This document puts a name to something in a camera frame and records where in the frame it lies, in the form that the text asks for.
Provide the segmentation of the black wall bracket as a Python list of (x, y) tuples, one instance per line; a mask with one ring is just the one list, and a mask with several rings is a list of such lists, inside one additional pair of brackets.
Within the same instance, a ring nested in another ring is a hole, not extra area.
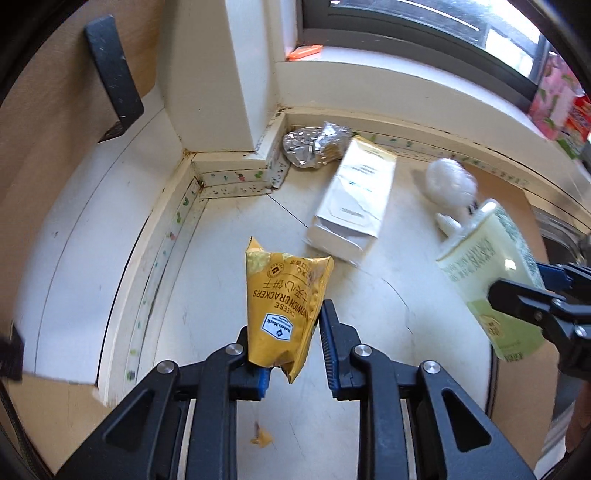
[(115, 124), (100, 142), (122, 136), (144, 113), (122, 48), (113, 15), (92, 20), (84, 27), (84, 36), (103, 88), (117, 116)]

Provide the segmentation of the crumpled silver foil wrapper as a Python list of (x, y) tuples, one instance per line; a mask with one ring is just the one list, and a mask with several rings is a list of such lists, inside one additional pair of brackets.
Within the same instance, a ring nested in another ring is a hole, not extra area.
[(351, 129), (332, 122), (303, 127), (283, 136), (283, 153), (297, 168), (320, 169), (341, 160), (352, 137)]

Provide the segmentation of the yellow cracker snack bag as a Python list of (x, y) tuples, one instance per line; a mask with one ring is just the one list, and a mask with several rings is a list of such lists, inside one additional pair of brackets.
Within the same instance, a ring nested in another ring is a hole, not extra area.
[(311, 337), (335, 262), (331, 256), (269, 252), (249, 240), (245, 250), (249, 362), (280, 368), (294, 383), (308, 358)]

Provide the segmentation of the clear plastic bag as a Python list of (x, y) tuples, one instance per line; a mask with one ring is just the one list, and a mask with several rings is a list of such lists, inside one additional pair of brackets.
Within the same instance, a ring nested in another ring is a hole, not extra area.
[(451, 237), (470, 220), (476, 204), (478, 183), (458, 161), (441, 158), (425, 172), (425, 195), (442, 212), (435, 215), (440, 230)]

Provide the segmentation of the green white drink carton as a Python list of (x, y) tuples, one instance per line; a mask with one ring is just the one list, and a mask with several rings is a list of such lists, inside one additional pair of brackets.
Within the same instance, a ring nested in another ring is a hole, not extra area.
[(436, 263), (487, 335), (497, 357), (522, 361), (545, 342), (541, 329), (504, 311), (514, 286), (544, 290), (538, 264), (502, 205), (488, 199), (443, 243)]

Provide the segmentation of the yellow cracker crumb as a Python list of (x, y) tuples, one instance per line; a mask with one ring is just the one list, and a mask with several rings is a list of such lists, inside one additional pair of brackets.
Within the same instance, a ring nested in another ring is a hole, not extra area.
[(254, 424), (254, 436), (250, 439), (252, 445), (256, 445), (259, 448), (266, 448), (273, 443), (273, 435), (269, 431), (263, 428), (259, 422)]

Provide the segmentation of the steel sink edge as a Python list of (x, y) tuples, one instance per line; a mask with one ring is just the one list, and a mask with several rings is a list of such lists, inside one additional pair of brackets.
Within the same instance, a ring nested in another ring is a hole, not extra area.
[(590, 234), (537, 207), (533, 207), (547, 256), (551, 264), (573, 263), (590, 266)]

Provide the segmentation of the dark window frame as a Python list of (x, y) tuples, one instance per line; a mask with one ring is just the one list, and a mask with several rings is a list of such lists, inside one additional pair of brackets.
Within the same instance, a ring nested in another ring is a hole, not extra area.
[(298, 39), (420, 62), (528, 111), (551, 45), (508, 1), (303, 0)]

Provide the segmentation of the white cream paper box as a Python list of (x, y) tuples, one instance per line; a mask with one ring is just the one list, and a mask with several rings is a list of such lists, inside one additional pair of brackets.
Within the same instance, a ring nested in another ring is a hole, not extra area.
[(379, 237), (397, 156), (356, 135), (307, 231), (308, 245), (352, 264)]

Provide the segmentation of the orange plastic clip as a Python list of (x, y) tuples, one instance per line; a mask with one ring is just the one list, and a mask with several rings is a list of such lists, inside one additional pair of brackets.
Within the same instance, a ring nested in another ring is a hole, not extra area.
[(287, 54), (287, 61), (294, 62), (304, 58), (308, 58), (322, 52), (322, 45), (305, 45), (305, 46), (298, 46), (289, 54)]

